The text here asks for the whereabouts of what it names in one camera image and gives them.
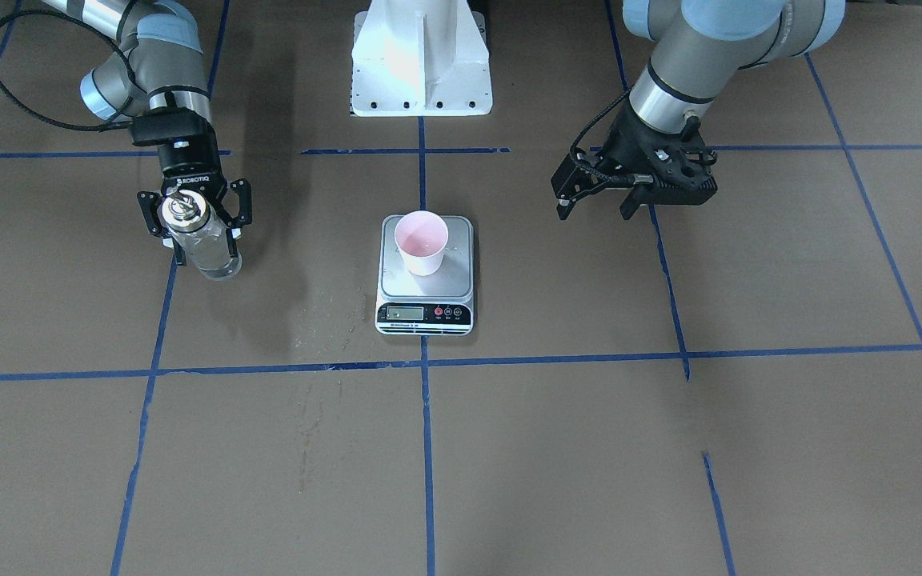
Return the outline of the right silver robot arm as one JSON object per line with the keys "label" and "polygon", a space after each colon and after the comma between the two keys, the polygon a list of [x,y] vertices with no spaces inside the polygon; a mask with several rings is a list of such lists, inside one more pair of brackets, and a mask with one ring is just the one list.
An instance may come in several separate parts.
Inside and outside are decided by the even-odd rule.
{"label": "right silver robot arm", "polygon": [[251,187],[228,182],[212,125],[204,52],[194,15],[176,1],[52,1],[106,37],[114,53],[85,75],[85,106],[154,147],[162,183],[138,195],[146,228],[212,280],[241,270],[237,240],[251,222]]}

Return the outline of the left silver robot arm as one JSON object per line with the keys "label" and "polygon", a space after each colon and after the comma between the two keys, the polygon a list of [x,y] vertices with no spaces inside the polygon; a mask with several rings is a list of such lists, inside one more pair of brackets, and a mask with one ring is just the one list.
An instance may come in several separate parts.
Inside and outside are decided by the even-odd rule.
{"label": "left silver robot arm", "polygon": [[699,206],[718,186],[703,117],[740,70],[794,58],[840,28],[843,1],[626,1],[626,29],[655,43],[643,72],[607,106],[599,152],[573,142],[552,175],[557,214],[604,190],[626,190],[629,219],[644,206]]}

